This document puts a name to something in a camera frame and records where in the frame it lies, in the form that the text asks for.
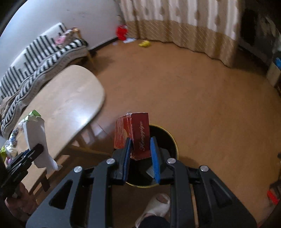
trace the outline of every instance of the blue gripper pad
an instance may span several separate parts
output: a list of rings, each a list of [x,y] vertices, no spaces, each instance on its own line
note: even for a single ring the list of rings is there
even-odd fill
[[[131,148],[132,148],[132,140],[126,141],[125,149],[126,149],[126,155],[124,159],[124,165],[123,165],[123,181],[126,182],[128,179],[128,172],[129,172],[129,166],[130,166],[130,160],[131,160]]]
[[[155,137],[150,139],[150,152],[156,183],[160,183],[160,166],[162,164],[159,148]]]

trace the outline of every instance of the red object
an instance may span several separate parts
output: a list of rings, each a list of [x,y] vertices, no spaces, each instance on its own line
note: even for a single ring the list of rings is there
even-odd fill
[[[133,141],[132,159],[151,157],[148,113],[128,113],[116,120],[114,148],[124,148],[127,137]]]
[[[119,40],[126,40],[126,34],[127,34],[128,30],[126,29],[125,25],[121,25],[118,26],[116,29],[116,35],[118,37]]]
[[[273,202],[273,204],[275,204],[275,205],[278,204],[279,199],[277,199],[277,197],[276,197],[270,190],[267,191],[267,196],[268,196],[268,198],[271,199],[271,201]]]

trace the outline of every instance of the curtain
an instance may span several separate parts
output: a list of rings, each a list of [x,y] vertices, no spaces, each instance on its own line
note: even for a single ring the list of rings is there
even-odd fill
[[[242,0],[119,0],[119,5],[128,36],[173,42],[231,67]]]

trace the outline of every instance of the metal screw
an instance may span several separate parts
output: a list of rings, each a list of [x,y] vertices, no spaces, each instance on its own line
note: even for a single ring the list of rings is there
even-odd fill
[[[202,172],[207,172],[207,171],[209,170],[209,167],[206,166],[206,165],[202,165],[202,166],[200,166],[200,170],[201,170]]]
[[[168,162],[169,164],[175,164],[175,163],[176,163],[176,159],[174,159],[174,158],[168,158],[167,162]]]
[[[115,163],[115,160],[114,160],[114,158],[109,158],[109,159],[106,160],[106,163],[111,165],[111,164]]]
[[[81,166],[76,166],[75,168],[74,168],[74,172],[76,172],[76,173],[79,173],[79,172],[81,172],[82,171],[82,167]]]

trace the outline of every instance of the red cardboard box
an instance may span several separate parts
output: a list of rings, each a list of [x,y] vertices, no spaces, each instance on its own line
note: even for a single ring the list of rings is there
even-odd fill
[[[151,157],[148,113],[127,113],[116,120],[114,148],[124,148],[127,137],[133,141],[132,159]]]

